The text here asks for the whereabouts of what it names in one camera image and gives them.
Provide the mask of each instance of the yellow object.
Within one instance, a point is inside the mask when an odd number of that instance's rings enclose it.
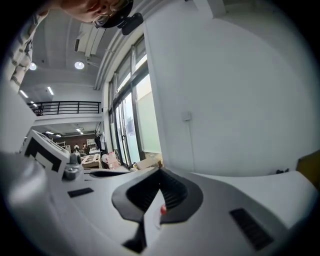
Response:
[[[296,165],[296,170],[320,191],[320,150],[301,157]]]

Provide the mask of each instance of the person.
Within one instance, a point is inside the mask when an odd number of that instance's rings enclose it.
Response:
[[[83,143],[83,152],[85,153],[85,154],[87,154],[87,155],[89,155],[89,148],[87,147],[87,145],[85,144],[85,143]]]
[[[104,26],[108,20],[123,20],[122,12],[129,15],[133,0],[50,0],[34,14],[24,25],[17,39],[12,43],[7,53],[4,67],[6,79],[11,87],[18,92],[32,62],[33,37],[40,22],[48,15],[49,10],[63,10],[71,17],[86,23],[92,23],[96,28]]]
[[[79,151],[79,146],[77,143],[74,145],[74,151]]]

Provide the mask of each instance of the glasses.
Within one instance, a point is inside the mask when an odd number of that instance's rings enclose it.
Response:
[[[116,12],[121,11],[123,8],[125,8],[129,4],[129,0],[119,0],[117,3],[110,4],[109,8],[112,14],[101,14],[98,17],[94,19],[92,24],[98,29],[102,27],[104,24],[107,23],[109,18]]]

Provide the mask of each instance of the white wall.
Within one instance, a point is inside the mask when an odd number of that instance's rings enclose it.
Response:
[[[21,149],[36,115],[4,78],[0,78],[0,151]]]
[[[277,10],[209,19],[175,0],[145,21],[144,35],[167,167],[193,169],[184,111],[198,173],[266,175],[320,148],[319,70]]]
[[[52,114],[34,116],[34,118],[35,121],[32,126],[47,126],[72,123],[97,123],[103,120],[103,114]]]
[[[50,86],[53,90],[52,101],[88,101],[101,102],[102,91],[94,90],[93,87],[79,85],[55,85]]]

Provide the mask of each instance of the ceiling beam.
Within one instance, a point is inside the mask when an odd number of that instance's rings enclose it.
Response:
[[[33,126],[50,126],[58,124],[70,124],[70,123],[90,123],[90,122],[101,122],[101,114],[61,114],[61,115],[43,115],[38,116],[34,121]]]
[[[64,69],[40,68],[36,72],[27,72],[23,87],[34,87],[40,84],[73,84],[94,87],[96,76],[84,72]]]
[[[193,0],[193,2],[201,14],[209,19],[226,14],[223,0]]]

